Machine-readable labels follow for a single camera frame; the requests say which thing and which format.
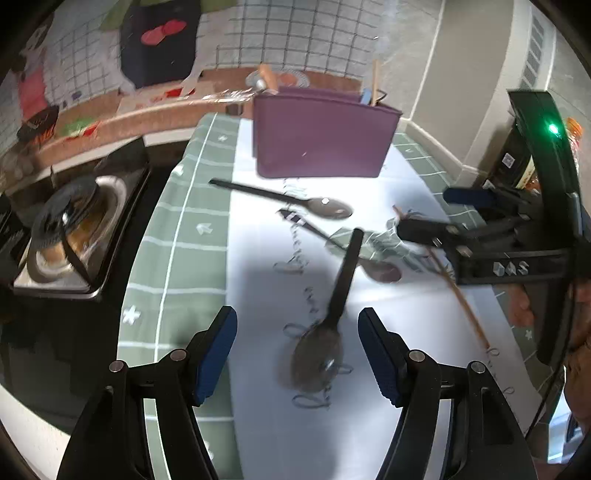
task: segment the baseboard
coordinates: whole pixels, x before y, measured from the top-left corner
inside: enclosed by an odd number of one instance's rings
[[[452,152],[443,146],[434,136],[418,126],[412,120],[405,120],[404,132],[416,140],[454,180],[458,187],[469,187],[486,178],[486,172],[464,165]]]

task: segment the black utensil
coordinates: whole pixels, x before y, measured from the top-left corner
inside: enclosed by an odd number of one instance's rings
[[[222,179],[211,179],[209,180],[209,183],[223,189],[237,190],[239,192],[250,193],[251,195],[257,195],[259,197],[277,200],[279,202],[300,205],[306,208],[310,213],[322,218],[343,219],[348,218],[353,214],[353,209],[349,205],[339,200],[329,199],[326,197],[315,197],[304,200],[297,197],[292,197],[291,195],[286,195],[284,193],[251,187],[241,183],[232,183],[231,181]]]
[[[326,233],[321,230],[318,230],[314,225],[310,222],[304,220],[300,215],[291,210],[287,209],[280,209],[278,213],[285,219],[289,220],[296,225],[299,225],[302,228],[305,228],[309,232],[318,235],[319,237],[323,238],[327,242],[330,242],[337,248],[340,248],[343,252],[347,249],[343,247],[340,243],[336,242]],[[402,274],[396,265],[392,265],[391,263],[381,262],[376,260],[370,260],[368,258],[359,258],[358,260],[359,265],[363,268],[366,275],[380,283],[395,283],[402,278]]]
[[[345,311],[362,243],[363,230],[356,228],[345,253],[326,317],[309,329],[295,346],[291,357],[291,380],[301,392],[323,391],[339,373],[343,363],[343,342],[337,326]]]

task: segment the purple container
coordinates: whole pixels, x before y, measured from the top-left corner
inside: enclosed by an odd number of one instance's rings
[[[282,87],[254,99],[252,145],[261,177],[377,177],[402,112],[355,93]]]

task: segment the blue gripper pad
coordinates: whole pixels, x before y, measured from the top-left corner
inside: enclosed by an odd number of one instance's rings
[[[449,187],[443,192],[443,200],[447,203],[472,205],[474,208],[492,208],[496,203],[496,195],[491,190]]]
[[[374,317],[374,323],[377,319],[383,331],[388,334],[374,309],[365,308],[361,310],[359,321],[357,322],[359,339],[361,340],[361,345],[363,345],[363,350],[365,350],[365,355],[369,360],[371,370],[374,372],[380,392],[392,402],[392,405],[396,405],[402,400],[402,395],[397,385],[398,370],[388,355],[383,340],[372,324],[371,317]]]
[[[237,331],[238,317],[236,311],[231,307],[222,307],[202,340],[207,343],[204,346],[203,357],[197,367],[197,378],[193,392],[195,405],[201,405],[206,398],[213,395]]]

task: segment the table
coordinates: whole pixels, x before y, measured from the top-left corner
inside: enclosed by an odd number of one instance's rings
[[[393,142],[377,179],[263,179],[251,154],[252,122],[210,114],[171,174],[129,278],[118,358],[130,366],[158,361],[206,329],[221,306],[235,308],[238,335],[228,364],[215,393],[195,409],[220,479],[375,477],[400,412],[380,395],[357,336],[356,318],[367,306],[410,348],[438,362],[488,364],[522,429],[529,425],[540,401],[538,385],[528,377],[524,348],[506,322],[498,292],[463,288],[500,351],[492,357],[443,279],[396,236],[392,206],[468,227],[482,220],[465,206],[445,203],[441,192],[449,179],[419,145],[404,134]],[[338,375],[327,395],[304,399],[316,408],[301,408],[301,397],[285,380],[295,340],[284,326],[307,327],[323,317],[341,257],[281,219],[280,203],[217,189],[207,183],[212,177],[343,200],[355,210],[349,219],[307,220],[342,242],[354,227],[363,228],[362,254],[402,270],[401,281],[391,285],[357,270],[339,323],[344,362],[352,371]],[[155,477],[167,479],[153,401],[146,401],[145,413]],[[447,415],[449,404],[442,402],[427,478],[439,477]]]

